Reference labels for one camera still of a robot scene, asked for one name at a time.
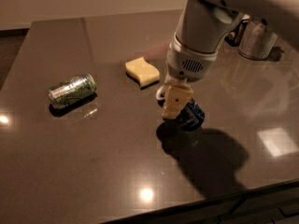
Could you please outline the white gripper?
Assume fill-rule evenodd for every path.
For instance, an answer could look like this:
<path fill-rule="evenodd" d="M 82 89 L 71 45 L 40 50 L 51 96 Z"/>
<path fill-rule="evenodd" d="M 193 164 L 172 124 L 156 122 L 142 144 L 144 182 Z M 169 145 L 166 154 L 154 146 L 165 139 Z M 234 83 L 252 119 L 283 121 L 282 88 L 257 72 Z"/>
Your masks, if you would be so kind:
<path fill-rule="evenodd" d="M 174 35 L 166 55 L 167 75 L 157 91 L 156 99 L 163 101 L 162 116 L 175 119 L 192 98 L 189 83 L 205 77 L 218 53 L 201 53 L 184 47 Z"/>

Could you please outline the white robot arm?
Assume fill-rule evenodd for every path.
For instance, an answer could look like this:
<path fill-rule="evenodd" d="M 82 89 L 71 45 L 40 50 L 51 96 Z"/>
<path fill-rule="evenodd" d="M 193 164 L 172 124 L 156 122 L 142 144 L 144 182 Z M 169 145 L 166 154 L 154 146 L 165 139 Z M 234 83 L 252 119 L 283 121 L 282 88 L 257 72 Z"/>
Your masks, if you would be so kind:
<path fill-rule="evenodd" d="M 299 48 L 299 0 L 187 0 L 167 51 L 167 74 L 157 90 L 163 117 L 175 119 L 192 97 L 191 84 L 216 61 L 228 33 L 249 15 Z"/>

